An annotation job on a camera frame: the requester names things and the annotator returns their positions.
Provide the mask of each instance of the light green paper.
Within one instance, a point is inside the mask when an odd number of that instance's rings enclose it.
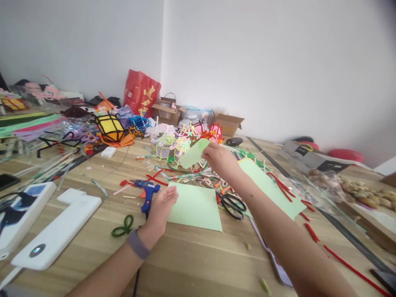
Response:
[[[258,187],[292,220],[302,212],[306,206],[301,202],[301,198],[293,193],[296,198],[291,197],[290,202],[276,183],[266,175],[251,159],[243,159],[239,162],[242,170],[249,175]]]
[[[210,141],[201,138],[180,158],[180,165],[184,168],[190,168],[192,165],[201,161],[203,150],[209,145]]]
[[[175,182],[169,186],[177,187],[179,198],[172,206],[168,222],[223,232],[213,189]]]

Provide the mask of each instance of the white power strip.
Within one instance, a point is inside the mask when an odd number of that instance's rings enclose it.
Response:
[[[21,243],[33,223],[36,221],[38,215],[51,198],[56,190],[56,185],[53,182],[46,182],[42,184],[34,184],[28,186],[24,192],[36,197],[34,202],[27,207],[21,204],[21,198],[17,197],[11,207],[14,210],[20,211],[23,216],[20,220],[11,225],[5,225],[0,235],[0,260],[4,260],[10,253],[15,251]]]
[[[101,198],[75,189],[68,189],[58,200],[70,205],[12,259],[16,267],[0,284],[0,290],[23,268],[50,267],[102,203]]]

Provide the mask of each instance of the gray wristband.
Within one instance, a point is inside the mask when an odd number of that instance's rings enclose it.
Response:
[[[144,246],[143,242],[137,235],[136,230],[129,233],[127,243],[140,259],[146,260],[150,255],[150,251]]]

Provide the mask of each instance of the ruler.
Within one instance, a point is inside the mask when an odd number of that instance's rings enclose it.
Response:
[[[280,166],[267,152],[265,152],[253,139],[250,137],[247,137],[247,139],[287,178],[293,178],[282,166]],[[299,189],[304,190],[305,189],[300,186],[296,185]],[[356,238],[343,224],[341,224],[336,218],[334,218],[332,215],[324,212],[323,210],[319,209],[318,210],[323,214],[323,216],[329,220],[330,223],[333,224],[334,227],[337,228],[338,231],[341,232],[342,235],[344,235],[350,243],[352,243],[358,250],[369,260],[377,269],[395,274],[384,262],[381,261],[380,258],[378,258],[375,254],[373,254],[372,251],[370,251],[358,238]]]

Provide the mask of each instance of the blue glue gun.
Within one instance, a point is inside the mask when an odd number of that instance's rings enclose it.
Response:
[[[157,193],[160,190],[160,185],[154,185],[149,181],[144,181],[139,179],[135,180],[133,185],[137,186],[138,188],[144,189],[144,191],[146,192],[146,200],[144,201],[144,204],[141,207],[141,212],[146,215],[146,219],[147,219],[149,217],[148,213],[151,208],[151,199],[153,197],[153,193]]]

